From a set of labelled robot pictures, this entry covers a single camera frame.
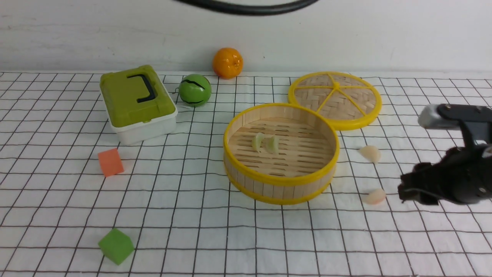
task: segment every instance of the orange sponge cube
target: orange sponge cube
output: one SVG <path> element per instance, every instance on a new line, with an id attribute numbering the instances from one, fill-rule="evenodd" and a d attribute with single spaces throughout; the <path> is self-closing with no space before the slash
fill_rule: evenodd
<path id="1" fill-rule="evenodd" d="M 113 176 L 124 171 L 117 148 L 101 152 L 97 157 L 99 158 L 99 165 L 105 177 Z"/>

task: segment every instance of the woven bamboo lid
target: woven bamboo lid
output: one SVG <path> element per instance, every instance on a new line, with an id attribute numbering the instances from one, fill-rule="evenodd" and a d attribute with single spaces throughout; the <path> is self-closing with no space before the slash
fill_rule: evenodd
<path id="1" fill-rule="evenodd" d="M 300 77 L 290 86 L 289 103 L 316 111 L 336 130 L 365 127 L 382 107 L 381 96 L 371 84 L 341 72 Z"/>

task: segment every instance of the storage box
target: storage box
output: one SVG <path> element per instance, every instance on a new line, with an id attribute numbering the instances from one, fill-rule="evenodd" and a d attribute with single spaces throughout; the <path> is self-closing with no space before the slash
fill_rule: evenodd
<path id="1" fill-rule="evenodd" d="M 178 109 L 151 66 L 101 76 L 112 129 L 123 145 L 171 133 Z"/>

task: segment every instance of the green sponge cube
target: green sponge cube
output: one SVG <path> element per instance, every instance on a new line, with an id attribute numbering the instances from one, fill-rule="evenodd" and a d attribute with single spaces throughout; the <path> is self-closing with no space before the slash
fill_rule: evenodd
<path id="1" fill-rule="evenodd" d="M 102 253 L 113 263 L 120 265 L 134 251 L 135 247 L 129 236 L 114 228 L 98 243 Z"/>

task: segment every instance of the green ball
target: green ball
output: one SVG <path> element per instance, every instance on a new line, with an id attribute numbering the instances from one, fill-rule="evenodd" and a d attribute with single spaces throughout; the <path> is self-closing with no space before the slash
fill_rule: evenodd
<path id="1" fill-rule="evenodd" d="M 212 95 L 212 87 L 207 78 L 199 74 L 186 76 L 178 89 L 181 100 L 192 107 L 205 104 Z"/>

